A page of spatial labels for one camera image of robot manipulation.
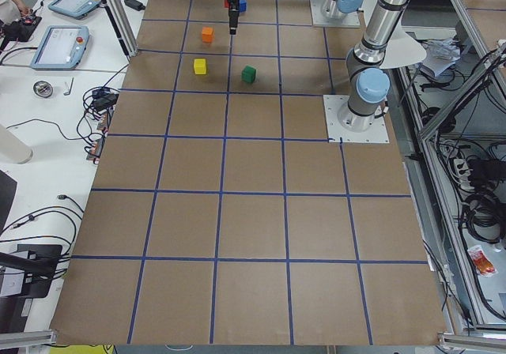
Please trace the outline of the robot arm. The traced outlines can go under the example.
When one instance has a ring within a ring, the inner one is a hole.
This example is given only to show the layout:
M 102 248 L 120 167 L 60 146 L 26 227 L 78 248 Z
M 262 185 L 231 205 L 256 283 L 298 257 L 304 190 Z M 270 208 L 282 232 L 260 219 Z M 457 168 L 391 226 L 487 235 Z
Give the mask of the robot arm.
M 387 97 L 389 77 L 380 69 L 387 44 L 410 0 L 377 0 L 361 41 L 348 54 L 351 92 L 344 107 L 353 121 L 369 119 Z
M 342 19 L 348 14 L 357 12 L 364 0 L 324 0 L 320 7 L 325 18 L 331 20 Z

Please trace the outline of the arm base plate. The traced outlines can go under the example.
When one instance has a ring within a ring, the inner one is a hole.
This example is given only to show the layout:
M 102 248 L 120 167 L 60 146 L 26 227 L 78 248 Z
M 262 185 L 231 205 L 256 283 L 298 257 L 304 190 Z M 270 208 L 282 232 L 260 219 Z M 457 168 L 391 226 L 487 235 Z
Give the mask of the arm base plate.
M 327 140 L 332 143 L 388 144 L 390 142 L 383 110 L 378 106 L 366 117 L 348 108 L 348 95 L 324 95 L 323 106 Z
M 310 0 L 312 12 L 312 24 L 318 27 L 333 27 L 333 28 L 359 28 L 358 12 L 348 14 L 342 19 L 331 20 L 325 18 L 320 10 L 324 0 Z

